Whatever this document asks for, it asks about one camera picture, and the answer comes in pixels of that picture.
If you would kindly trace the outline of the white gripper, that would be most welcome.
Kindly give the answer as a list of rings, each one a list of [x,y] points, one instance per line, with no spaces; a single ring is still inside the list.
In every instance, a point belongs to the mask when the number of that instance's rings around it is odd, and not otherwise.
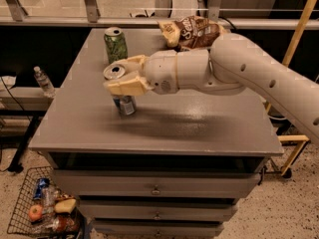
[[[114,96],[141,96],[148,91],[167,95],[178,91],[175,50],[115,61],[113,72],[104,71],[104,87]]]

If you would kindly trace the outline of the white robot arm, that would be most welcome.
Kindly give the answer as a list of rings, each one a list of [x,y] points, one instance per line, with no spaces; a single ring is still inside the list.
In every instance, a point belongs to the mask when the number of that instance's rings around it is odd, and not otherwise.
[[[118,60],[104,69],[104,77],[104,87],[114,96],[180,90],[230,96],[250,88],[319,143],[319,85],[238,34],[219,36],[210,49],[165,50]]]

